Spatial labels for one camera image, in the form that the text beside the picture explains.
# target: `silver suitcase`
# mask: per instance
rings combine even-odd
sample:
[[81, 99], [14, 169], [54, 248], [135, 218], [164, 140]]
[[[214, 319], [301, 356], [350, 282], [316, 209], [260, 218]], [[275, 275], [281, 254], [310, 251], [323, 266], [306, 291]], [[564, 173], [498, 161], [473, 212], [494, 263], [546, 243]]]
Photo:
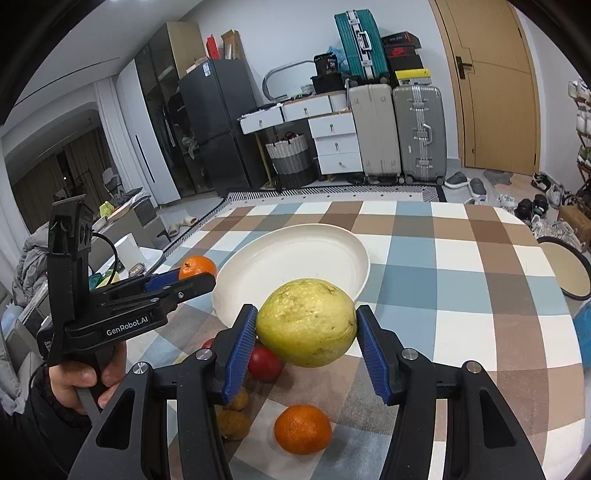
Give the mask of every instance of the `silver suitcase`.
[[397, 87], [394, 106], [406, 182], [435, 180], [443, 185], [447, 141], [441, 92], [430, 85]]
[[363, 85], [349, 89], [363, 172], [401, 174], [400, 147], [390, 85]]

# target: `pomelo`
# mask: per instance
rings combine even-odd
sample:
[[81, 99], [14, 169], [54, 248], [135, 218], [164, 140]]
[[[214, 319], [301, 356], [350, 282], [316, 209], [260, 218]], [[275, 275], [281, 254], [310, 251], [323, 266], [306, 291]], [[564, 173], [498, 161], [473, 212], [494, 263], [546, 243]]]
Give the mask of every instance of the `pomelo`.
[[353, 300], [324, 280], [301, 278], [275, 290], [256, 317], [256, 333], [269, 350], [298, 367], [337, 360], [357, 334]]

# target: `drawer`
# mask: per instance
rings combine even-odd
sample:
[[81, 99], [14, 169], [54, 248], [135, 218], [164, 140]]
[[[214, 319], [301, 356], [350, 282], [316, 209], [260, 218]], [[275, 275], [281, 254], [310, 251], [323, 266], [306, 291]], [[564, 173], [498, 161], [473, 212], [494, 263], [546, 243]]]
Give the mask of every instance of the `drawer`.
[[284, 103], [281, 108], [286, 122], [293, 122], [310, 116], [326, 115], [332, 112], [328, 95], [318, 95], [304, 100]]
[[310, 118], [308, 122], [314, 138], [357, 133], [353, 113], [351, 112]]
[[269, 108], [269, 110], [249, 113], [247, 116], [240, 119], [240, 126], [242, 127], [242, 132], [246, 135], [263, 130], [264, 128], [281, 125], [283, 122], [281, 108], [275, 106]]
[[316, 138], [315, 142], [318, 155], [338, 155], [359, 151], [359, 142], [355, 134], [321, 137]]
[[319, 155], [318, 163], [320, 164], [320, 171], [323, 175], [363, 171], [361, 154], [359, 152], [341, 153], [339, 155]]

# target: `checkered tablecloth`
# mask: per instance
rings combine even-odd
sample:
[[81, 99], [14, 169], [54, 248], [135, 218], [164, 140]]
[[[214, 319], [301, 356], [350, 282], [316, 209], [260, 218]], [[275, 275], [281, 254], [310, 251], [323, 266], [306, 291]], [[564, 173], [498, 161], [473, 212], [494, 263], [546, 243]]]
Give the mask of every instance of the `checkered tablecloth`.
[[[563, 479], [583, 439], [583, 370], [564, 297], [528, 228], [486, 206], [426, 202], [312, 202], [269, 199], [230, 205], [171, 255], [166, 271], [191, 255], [220, 268], [244, 245], [284, 226], [329, 223], [366, 246], [371, 272], [358, 304], [380, 325], [434, 362], [461, 366], [474, 359], [489, 372], [532, 443], [548, 480]], [[211, 294], [182, 304], [161, 329], [129, 341], [129, 364], [172, 364], [224, 328]], [[248, 377], [252, 419], [248, 437], [228, 443], [240, 479], [379, 478], [397, 415], [374, 391], [359, 346], [322, 368], [287, 365], [274, 385]], [[273, 438], [288, 406], [320, 407], [333, 424], [322, 452], [293, 456]], [[171, 473], [181, 478], [175, 404], [169, 404]], [[441, 478], [446, 402], [437, 402], [430, 479]]]

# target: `white wall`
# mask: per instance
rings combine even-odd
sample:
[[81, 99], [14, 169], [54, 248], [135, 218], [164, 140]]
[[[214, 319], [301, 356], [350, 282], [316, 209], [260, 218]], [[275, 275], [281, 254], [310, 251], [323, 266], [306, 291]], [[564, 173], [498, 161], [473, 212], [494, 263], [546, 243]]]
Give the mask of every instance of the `white wall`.
[[544, 32], [523, 13], [517, 14], [530, 46], [540, 93], [540, 170], [576, 192], [583, 183], [576, 166], [581, 142], [568, 83], [579, 74]]
[[452, 81], [428, 0], [205, 0], [182, 20], [198, 23], [203, 41], [214, 35], [218, 46], [227, 30], [240, 32], [255, 96], [262, 105], [268, 103], [261, 90], [267, 72], [292, 61], [311, 60], [331, 45], [342, 48], [334, 15], [356, 8], [371, 10], [382, 36], [408, 30], [419, 37], [423, 64], [443, 96], [447, 156], [459, 158]]

